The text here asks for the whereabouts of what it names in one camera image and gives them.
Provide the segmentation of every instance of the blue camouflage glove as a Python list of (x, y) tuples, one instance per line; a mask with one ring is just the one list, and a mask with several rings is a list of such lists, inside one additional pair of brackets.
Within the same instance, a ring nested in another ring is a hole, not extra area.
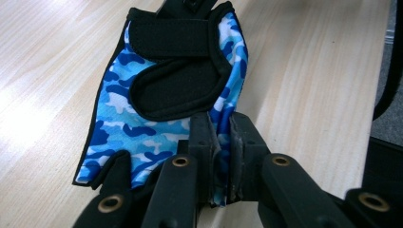
[(212, 203), (225, 205), (229, 117), (247, 66), (247, 49), (230, 3), (206, 19), (160, 19), (131, 9), (100, 84), (74, 184), (88, 186), (119, 151), (131, 154), (131, 186), (176, 154), (190, 116), (208, 111), (221, 151), (214, 155)]

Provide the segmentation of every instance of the brass grommet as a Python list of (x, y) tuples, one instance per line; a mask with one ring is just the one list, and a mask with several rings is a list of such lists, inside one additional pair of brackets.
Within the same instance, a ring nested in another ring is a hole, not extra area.
[(276, 165), (279, 165), (279, 166), (287, 166), (287, 165), (290, 164), (290, 161), (288, 161), (287, 158), (282, 157), (282, 156), (275, 156), (275, 157), (272, 159), (272, 162), (273, 162), (274, 164), (276, 164)]
[(124, 204), (124, 197), (119, 194), (103, 198), (98, 204), (98, 210), (102, 213), (110, 213), (118, 210)]
[(378, 212), (387, 212), (391, 209), (389, 203), (376, 194), (363, 192), (358, 195), (358, 199), (366, 207)]
[(189, 160), (185, 157), (179, 157), (172, 161), (172, 163), (177, 167), (184, 167), (189, 164)]

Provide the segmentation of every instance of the wood grain surface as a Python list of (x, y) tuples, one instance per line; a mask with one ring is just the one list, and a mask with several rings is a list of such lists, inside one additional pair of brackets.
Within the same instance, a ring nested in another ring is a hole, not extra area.
[[(128, 10), (162, 2), (1, 1), (0, 227), (71, 227), (98, 194), (71, 185), (98, 85)], [(238, 111), (343, 197), (362, 178), (389, 1), (233, 4), (250, 54)], [(250, 202), (199, 222), (260, 226)]]

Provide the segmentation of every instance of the floor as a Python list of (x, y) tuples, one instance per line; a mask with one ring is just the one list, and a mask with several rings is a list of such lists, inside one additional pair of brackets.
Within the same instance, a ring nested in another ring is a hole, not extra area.
[[(382, 68), (379, 77), (378, 89), (376, 92), (376, 101), (378, 101), (382, 95), (383, 88), (386, 83), (389, 62), (391, 61), (393, 39), (390, 35), (394, 32), (395, 21), (395, 9), (396, 0), (391, 3), (391, 13), (388, 25), (388, 31), (385, 39), (385, 48), (382, 61)], [(371, 136), (377, 139), (398, 144), (403, 146), (403, 83), (400, 83), (400, 88), (395, 95), (393, 103), (388, 110), (373, 122), (371, 129)]]

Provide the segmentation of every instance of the black velcro strap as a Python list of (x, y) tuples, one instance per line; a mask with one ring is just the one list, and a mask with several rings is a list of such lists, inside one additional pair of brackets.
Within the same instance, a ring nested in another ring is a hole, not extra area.
[(130, 102), (151, 121), (185, 118), (211, 108), (227, 80), (209, 58), (165, 61), (137, 76)]
[(141, 71), (129, 89), (130, 103), (140, 116), (162, 122), (211, 109), (232, 69), (221, 52), (218, 30), (230, 11), (229, 2), (221, 4), (205, 21), (156, 19), (138, 9), (130, 11), (130, 45), (157, 63)]
[(145, 58), (207, 57), (208, 21), (191, 19), (134, 19), (130, 44)]

